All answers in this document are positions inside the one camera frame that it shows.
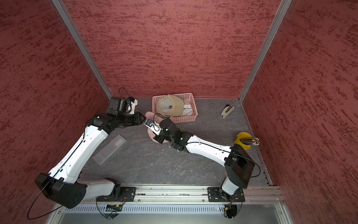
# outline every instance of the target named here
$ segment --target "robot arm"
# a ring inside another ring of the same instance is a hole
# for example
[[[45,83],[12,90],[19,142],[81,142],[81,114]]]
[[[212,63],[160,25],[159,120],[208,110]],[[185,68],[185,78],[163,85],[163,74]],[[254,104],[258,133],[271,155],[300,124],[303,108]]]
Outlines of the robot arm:
[[[145,125],[156,134],[154,139],[159,143],[167,140],[178,151],[205,156],[225,167],[228,176],[219,190],[225,201],[230,201],[239,187],[247,188],[255,163],[241,146],[222,146],[200,139],[196,135],[180,131],[168,118],[160,124],[148,119]]]
[[[41,173],[35,183],[43,194],[67,208],[73,208],[83,199],[114,194],[119,197],[117,183],[110,180],[77,181],[78,176],[98,145],[118,127],[140,125],[145,121],[141,113],[134,113],[137,100],[112,97],[105,114],[89,120],[84,133],[70,151],[48,174]]]

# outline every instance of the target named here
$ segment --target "white cap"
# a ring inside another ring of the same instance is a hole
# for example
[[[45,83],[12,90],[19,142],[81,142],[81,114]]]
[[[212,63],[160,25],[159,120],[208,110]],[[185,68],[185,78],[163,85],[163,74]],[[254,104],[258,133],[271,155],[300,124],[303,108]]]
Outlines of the white cap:
[[[179,117],[184,110],[184,101],[174,95],[166,95],[156,104],[157,113],[163,116]]]

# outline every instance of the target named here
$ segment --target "gray floor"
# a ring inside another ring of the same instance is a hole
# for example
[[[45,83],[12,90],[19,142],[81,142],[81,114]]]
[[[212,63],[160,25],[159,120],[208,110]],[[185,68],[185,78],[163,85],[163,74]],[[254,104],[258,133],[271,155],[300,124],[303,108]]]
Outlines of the gray floor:
[[[247,122],[238,100],[196,99],[198,117],[194,122],[178,123],[182,131],[187,131],[213,143],[231,146],[239,132],[248,132]],[[226,104],[235,109],[225,118],[220,114]],[[151,111],[151,99],[139,99],[136,111],[145,114]],[[110,177],[126,184],[181,184],[181,185],[220,185],[226,176],[225,168],[218,163],[200,156],[177,152],[169,143],[155,143],[144,125],[115,129],[96,151],[107,145],[118,134],[126,142],[102,165],[89,159],[83,180],[99,180]],[[251,158],[260,164],[257,148],[248,150]],[[258,173],[255,167],[253,175]],[[267,186],[263,172],[251,178],[249,185]]]

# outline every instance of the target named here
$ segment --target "clear plastic box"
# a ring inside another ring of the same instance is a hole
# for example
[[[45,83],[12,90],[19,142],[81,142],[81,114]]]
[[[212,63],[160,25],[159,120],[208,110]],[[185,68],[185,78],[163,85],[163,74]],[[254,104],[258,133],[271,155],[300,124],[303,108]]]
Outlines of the clear plastic box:
[[[93,156],[92,159],[101,165],[125,142],[126,140],[121,135],[117,135],[110,143]]]

